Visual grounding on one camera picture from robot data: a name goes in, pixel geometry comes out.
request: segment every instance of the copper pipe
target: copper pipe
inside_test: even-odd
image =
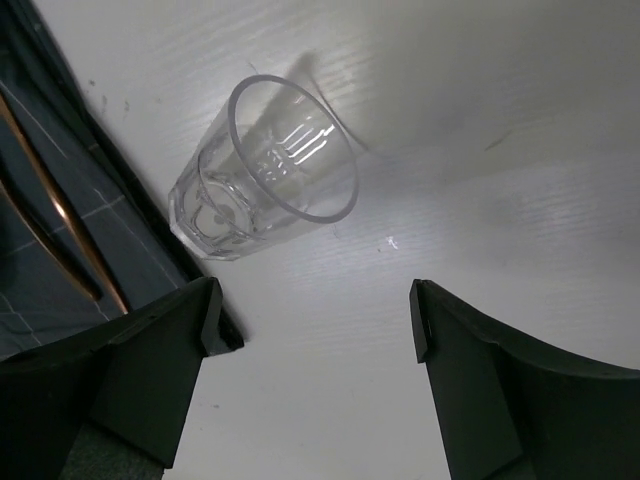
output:
[[[36,171],[40,182],[44,185],[53,206],[62,217],[64,224],[69,229],[69,233],[71,233],[71,236],[80,248],[80,251],[89,261],[89,264],[95,269],[98,277],[105,285],[120,310],[123,313],[128,313],[129,306],[125,300],[124,294],[109,269],[109,265],[107,265],[107,262],[100,253],[100,250],[95,244],[93,238],[91,238],[91,234],[87,230],[87,227],[82,222],[80,216],[76,213],[71,202],[67,199],[62,188],[60,188],[60,185],[58,185],[45,163],[31,146],[26,135],[22,132],[22,128],[18,124],[13,112],[9,109],[9,105],[7,104],[2,92],[0,92],[0,110],[2,111],[2,117],[18,139],[18,142],[27,155],[31,166]]]
[[[51,256],[58,268],[62,270],[69,282],[88,297],[89,300],[93,302],[100,300],[102,293],[98,290],[98,287],[94,285],[93,281],[78,268],[75,262],[69,258],[63,250],[56,246],[49,235],[47,235],[47,232],[45,232],[36,219],[31,216],[27,207],[23,205],[24,202],[19,195],[9,186],[8,182],[5,182],[0,173],[0,192],[2,191],[4,191],[7,200],[9,200],[9,204],[11,204],[22,222],[31,231],[38,243],[42,245],[42,248]]]

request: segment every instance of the white wood-grain surface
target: white wood-grain surface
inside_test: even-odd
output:
[[[640,368],[634,0],[36,0],[161,206],[234,85],[310,72],[375,154],[354,211],[206,268],[248,333],[168,479],[449,478],[408,292]]]

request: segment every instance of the cup rim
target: cup rim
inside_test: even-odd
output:
[[[267,186],[267,184],[249,166],[249,162],[247,161],[247,158],[245,157],[244,152],[242,151],[242,143],[240,142],[240,137],[238,135],[238,129],[237,129],[237,125],[236,125],[236,106],[237,106],[237,103],[238,103],[238,99],[240,98],[240,95],[242,95],[242,93],[248,87],[250,87],[251,85],[253,85],[255,83],[260,83],[260,82],[265,82],[265,81],[266,82],[279,83],[279,84],[284,85],[286,87],[293,88],[294,90],[298,91],[300,94],[304,95],[307,99],[311,100],[313,102],[313,104],[324,115],[326,115],[327,118],[329,118],[329,120],[331,120],[331,122],[333,123],[333,126],[335,127],[335,129],[337,130],[339,135],[342,136],[342,140],[344,141],[344,143],[347,146],[348,151],[350,153],[349,160],[351,161],[351,164],[353,166],[354,185],[353,185],[353,192],[351,192],[351,198],[349,199],[347,204],[344,206],[344,208],[341,211],[339,211],[338,213],[336,213],[334,215],[330,215],[330,216],[311,215],[309,213],[302,212],[302,211],[298,210],[297,208],[292,207],[287,202],[285,202],[280,197],[278,197],[275,194],[275,192],[273,192]],[[247,169],[247,171],[249,172],[251,177],[258,184],[258,186],[262,190],[264,190],[265,193],[267,195],[269,195],[269,197],[271,197],[280,207],[282,207],[283,209],[285,209],[289,213],[292,213],[293,215],[295,215],[297,217],[300,217],[300,218],[302,218],[304,220],[307,220],[307,221],[313,222],[313,223],[322,223],[322,224],[329,224],[329,223],[338,222],[338,221],[342,220],[344,217],[346,217],[351,212],[351,210],[353,210],[353,207],[355,206],[356,201],[358,200],[359,178],[358,178],[358,168],[357,168],[357,165],[356,165],[355,154],[353,153],[353,149],[351,148],[351,144],[349,143],[349,139],[347,138],[346,134],[342,130],[340,122],[338,122],[338,120],[331,114],[331,112],[326,107],[324,107],[324,105],[322,105],[322,103],[320,103],[320,101],[317,98],[315,98],[313,95],[311,95],[309,92],[307,92],[300,85],[298,85],[296,83],[293,83],[292,81],[287,80],[286,78],[278,77],[278,76],[275,76],[275,75],[258,74],[258,75],[252,75],[250,77],[247,77],[244,80],[242,80],[240,83],[238,83],[238,85],[236,85],[236,87],[231,92],[231,96],[229,97],[229,101],[228,101],[228,104],[227,104],[227,119],[228,119],[229,134],[231,136],[231,141],[233,142],[233,146],[234,146],[234,148],[235,148],[235,150],[236,150],[236,152],[238,154],[238,157],[240,158],[240,160],[244,164],[245,168]]]

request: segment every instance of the white table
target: white table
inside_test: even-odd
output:
[[[640,368],[635,0],[36,3],[163,207],[233,86],[301,56],[387,154],[335,227],[206,266],[249,341],[203,363],[166,478],[448,478],[414,278]]]

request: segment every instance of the clear plastic cup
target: clear plastic cup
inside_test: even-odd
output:
[[[169,194],[171,230],[196,255],[235,260],[344,218],[353,151],[307,91],[273,75],[236,86]]]

